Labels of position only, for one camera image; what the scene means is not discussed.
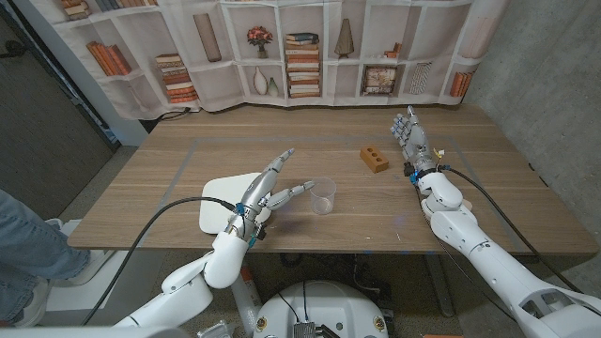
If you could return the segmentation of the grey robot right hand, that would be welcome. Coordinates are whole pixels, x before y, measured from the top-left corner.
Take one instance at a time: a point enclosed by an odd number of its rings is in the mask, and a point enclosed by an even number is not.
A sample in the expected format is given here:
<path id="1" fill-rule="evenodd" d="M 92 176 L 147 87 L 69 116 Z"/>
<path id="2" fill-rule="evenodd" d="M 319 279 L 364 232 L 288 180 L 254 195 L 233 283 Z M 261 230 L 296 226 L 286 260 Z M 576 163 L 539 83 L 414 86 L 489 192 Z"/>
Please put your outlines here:
<path id="1" fill-rule="evenodd" d="M 405 159 L 404 175 L 406 177 L 414 177 L 415 180 L 419 180 L 436 171 L 436 164 L 426 134 L 411 105 L 407 108 L 406 115 L 396 115 L 390 131 L 401 146 Z"/>

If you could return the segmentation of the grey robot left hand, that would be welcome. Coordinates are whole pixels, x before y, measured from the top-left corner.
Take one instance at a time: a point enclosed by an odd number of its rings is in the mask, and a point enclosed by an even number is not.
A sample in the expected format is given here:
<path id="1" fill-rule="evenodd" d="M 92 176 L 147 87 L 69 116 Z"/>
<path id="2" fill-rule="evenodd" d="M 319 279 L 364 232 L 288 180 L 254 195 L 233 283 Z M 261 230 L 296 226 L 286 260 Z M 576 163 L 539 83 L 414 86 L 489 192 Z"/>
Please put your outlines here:
<path id="1" fill-rule="evenodd" d="M 248 186 L 239 202 L 236 203 L 234 214 L 229 218 L 225 233 L 241 239 L 248 239 L 260 224 L 257 217 L 266 208 L 275 210 L 284 206 L 290 199 L 312 189 L 316 184 L 313 180 L 301 185 L 273 193 L 284 163 L 294 153 L 290 148 L 276 157 Z"/>

